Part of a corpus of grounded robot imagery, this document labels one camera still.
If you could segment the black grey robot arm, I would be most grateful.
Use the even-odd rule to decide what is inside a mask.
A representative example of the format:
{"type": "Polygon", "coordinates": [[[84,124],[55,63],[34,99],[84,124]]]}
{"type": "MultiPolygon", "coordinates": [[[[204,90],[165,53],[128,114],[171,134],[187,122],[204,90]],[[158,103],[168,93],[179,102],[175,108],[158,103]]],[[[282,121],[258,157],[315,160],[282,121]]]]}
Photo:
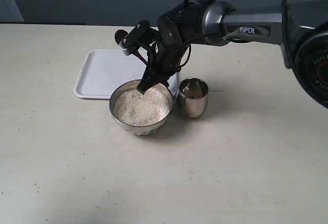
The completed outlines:
{"type": "Polygon", "coordinates": [[[254,9],[234,9],[226,2],[189,3],[157,20],[157,50],[137,90],[145,93],[181,70],[191,44],[224,46],[230,42],[278,45],[284,65],[304,91],[327,106],[327,1],[309,1],[254,9]]]}

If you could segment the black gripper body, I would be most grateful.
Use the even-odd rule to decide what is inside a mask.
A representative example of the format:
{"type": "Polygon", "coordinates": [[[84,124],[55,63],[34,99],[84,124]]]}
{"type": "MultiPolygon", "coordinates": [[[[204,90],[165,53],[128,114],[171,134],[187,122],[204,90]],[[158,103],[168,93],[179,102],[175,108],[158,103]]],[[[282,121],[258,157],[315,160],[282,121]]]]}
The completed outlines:
{"type": "Polygon", "coordinates": [[[191,45],[166,45],[158,40],[147,50],[146,80],[168,80],[181,68],[182,57],[191,53],[191,45]]]}

